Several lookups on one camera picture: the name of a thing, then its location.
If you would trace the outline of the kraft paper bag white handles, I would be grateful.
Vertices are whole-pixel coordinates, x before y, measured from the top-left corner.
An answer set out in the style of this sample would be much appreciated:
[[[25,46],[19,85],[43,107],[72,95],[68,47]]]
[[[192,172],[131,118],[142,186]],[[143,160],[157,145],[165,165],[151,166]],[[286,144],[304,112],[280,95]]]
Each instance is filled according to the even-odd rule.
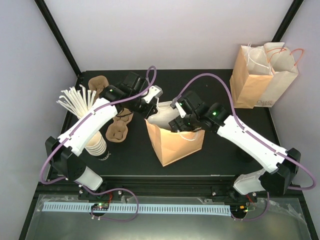
[[[153,150],[164,167],[200,151],[205,137],[204,130],[172,132],[169,122],[180,114],[170,104],[170,101],[156,99],[157,113],[145,120]]]

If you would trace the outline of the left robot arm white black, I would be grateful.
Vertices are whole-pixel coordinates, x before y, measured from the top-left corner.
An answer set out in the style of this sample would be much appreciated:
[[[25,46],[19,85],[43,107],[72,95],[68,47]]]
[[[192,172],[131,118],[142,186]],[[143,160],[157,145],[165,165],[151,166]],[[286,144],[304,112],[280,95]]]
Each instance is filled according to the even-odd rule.
[[[162,89],[155,85],[153,80],[148,82],[147,78],[133,72],[130,72],[123,82],[108,85],[75,125],[58,138],[51,136],[46,140],[48,157],[44,165],[51,165],[62,174],[62,179],[87,187],[95,199],[103,199],[108,188],[102,184],[102,177],[90,169],[79,156],[94,135],[121,110],[128,109],[139,113],[145,119],[156,114],[156,98],[162,93]]]

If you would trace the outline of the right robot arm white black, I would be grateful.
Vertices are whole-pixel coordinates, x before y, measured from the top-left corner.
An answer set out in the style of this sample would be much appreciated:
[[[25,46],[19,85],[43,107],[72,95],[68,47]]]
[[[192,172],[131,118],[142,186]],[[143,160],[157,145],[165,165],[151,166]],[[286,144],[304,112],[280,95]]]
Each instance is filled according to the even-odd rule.
[[[301,153],[286,150],[267,140],[242,121],[236,120],[220,103],[207,105],[193,91],[188,91],[170,105],[179,116],[169,122],[174,132],[197,132],[205,130],[219,135],[235,144],[245,155],[256,160],[261,170],[241,174],[228,187],[228,198],[240,201],[253,192],[267,191],[272,195],[286,193],[298,172],[296,165]]]

